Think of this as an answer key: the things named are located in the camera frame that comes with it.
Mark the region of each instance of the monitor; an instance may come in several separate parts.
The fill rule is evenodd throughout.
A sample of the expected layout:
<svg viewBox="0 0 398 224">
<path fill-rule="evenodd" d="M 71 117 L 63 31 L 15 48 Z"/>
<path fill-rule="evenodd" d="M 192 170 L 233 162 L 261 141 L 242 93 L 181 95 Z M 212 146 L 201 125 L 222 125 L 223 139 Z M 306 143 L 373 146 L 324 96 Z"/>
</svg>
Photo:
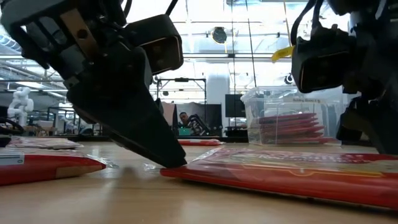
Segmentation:
<svg viewBox="0 0 398 224">
<path fill-rule="evenodd" d="M 245 107 L 241 101 L 242 94 L 225 94 L 225 116 L 227 118 L 245 118 Z"/>
</svg>

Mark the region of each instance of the person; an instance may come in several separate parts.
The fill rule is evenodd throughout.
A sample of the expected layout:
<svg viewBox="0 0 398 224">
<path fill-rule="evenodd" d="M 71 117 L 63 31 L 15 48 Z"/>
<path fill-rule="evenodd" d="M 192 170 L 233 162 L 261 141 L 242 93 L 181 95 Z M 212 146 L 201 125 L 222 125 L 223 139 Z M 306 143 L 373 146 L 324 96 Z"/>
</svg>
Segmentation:
<svg viewBox="0 0 398 224">
<path fill-rule="evenodd" d="M 200 136 L 203 132 L 202 127 L 196 121 L 190 121 L 186 112 L 180 113 L 181 122 L 179 126 L 181 128 L 190 128 L 192 136 Z"/>
</svg>

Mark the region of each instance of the table surface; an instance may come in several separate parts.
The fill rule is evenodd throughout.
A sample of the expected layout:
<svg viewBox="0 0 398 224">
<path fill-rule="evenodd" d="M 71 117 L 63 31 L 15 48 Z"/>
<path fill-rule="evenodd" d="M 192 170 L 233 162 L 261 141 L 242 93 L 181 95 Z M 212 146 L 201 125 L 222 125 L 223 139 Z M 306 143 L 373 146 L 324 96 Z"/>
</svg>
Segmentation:
<svg viewBox="0 0 398 224">
<path fill-rule="evenodd" d="M 146 170 L 145 164 L 151 164 L 148 160 L 113 143 L 84 145 L 81 151 L 107 157 L 120 168 L 71 179 L 1 187 L 0 223 L 398 223 L 397 217 L 381 212 L 169 179 Z M 259 148 L 247 144 L 223 147 Z M 187 159 L 209 149 L 185 147 Z M 376 153 L 366 147 L 267 149 Z"/>
</svg>

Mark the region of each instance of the yellow tag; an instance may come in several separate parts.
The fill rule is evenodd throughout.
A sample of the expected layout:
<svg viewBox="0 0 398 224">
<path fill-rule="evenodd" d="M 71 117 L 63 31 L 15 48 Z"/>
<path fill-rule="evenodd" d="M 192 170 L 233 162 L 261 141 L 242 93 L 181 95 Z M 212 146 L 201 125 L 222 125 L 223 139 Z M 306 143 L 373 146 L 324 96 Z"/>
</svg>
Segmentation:
<svg viewBox="0 0 398 224">
<path fill-rule="evenodd" d="M 278 61 L 281 58 L 291 56 L 293 53 L 293 49 L 294 49 L 294 46 L 277 50 L 271 57 L 272 63 L 275 63 L 276 61 Z"/>
</svg>

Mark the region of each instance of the storage container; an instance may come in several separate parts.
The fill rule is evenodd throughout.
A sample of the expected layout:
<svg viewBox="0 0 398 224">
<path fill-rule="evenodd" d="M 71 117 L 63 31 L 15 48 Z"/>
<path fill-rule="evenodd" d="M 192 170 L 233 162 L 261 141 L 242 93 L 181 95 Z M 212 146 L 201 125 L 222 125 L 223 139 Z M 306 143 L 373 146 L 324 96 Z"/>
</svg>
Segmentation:
<svg viewBox="0 0 398 224">
<path fill-rule="evenodd" d="M 241 100 L 251 144 L 340 144 L 341 87 L 303 94 L 295 86 L 260 86 Z"/>
</svg>

